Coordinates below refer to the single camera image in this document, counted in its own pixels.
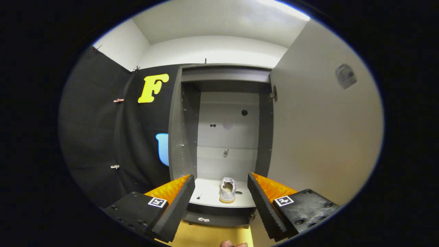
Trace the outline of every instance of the sticker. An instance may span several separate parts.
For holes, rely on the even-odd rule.
[[[151,205],[151,206],[154,206],[154,207],[163,207],[166,202],[167,202],[167,200],[165,200],[165,199],[160,199],[160,198],[153,197],[151,199],[151,201],[149,201],[148,205]]]
[[[152,93],[158,94],[162,88],[162,83],[169,81],[168,74],[161,74],[155,76],[147,76],[144,78],[145,85],[143,86],[142,95],[137,100],[139,103],[151,103],[154,101]]]
[[[159,133],[155,138],[158,141],[158,157],[163,164],[169,166],[168,134]]]
[[[357,82],[352,68],[345,63],[340,65],[335,70],[335,75],[337,76],[338,82],[343,87],[343,89],[347,89]]]
[[[294,201],[289,196],[283,196],[277,199],[274,199],[274,201],[281,207],[288,205],[290,203],[293,203]]]

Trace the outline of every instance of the metal clip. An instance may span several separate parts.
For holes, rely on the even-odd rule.
[[[276,85],[273,86],[273,92],[270,94],[270,102],[272,102],[274,99],[274,101],[277,101],[277,90],[276,90]]]

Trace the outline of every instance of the cabinet door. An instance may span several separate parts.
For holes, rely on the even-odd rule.
[[[277,101],[268,178],[347,203],[370,176],[383,139],[371,73],[343,40],[309,20],[270,80]],[[252,222],[252,232],[260,223]],[[259,236],[253,233],[255,247],[264,242]]]

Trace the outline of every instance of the sneaker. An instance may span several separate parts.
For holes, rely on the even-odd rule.
[[[232,203],[235,201],[236,182],[233,178],[224,177],[221,180],[221,196],[219,197],[222,203]]]

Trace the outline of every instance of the finger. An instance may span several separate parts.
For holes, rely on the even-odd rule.
[[[232,241],[227,240],[227,241],[221,242],[219,247],[235,247],[235,246],[233,245]]]
[[[247,243],[240,243],[236,247],[248,247]]]

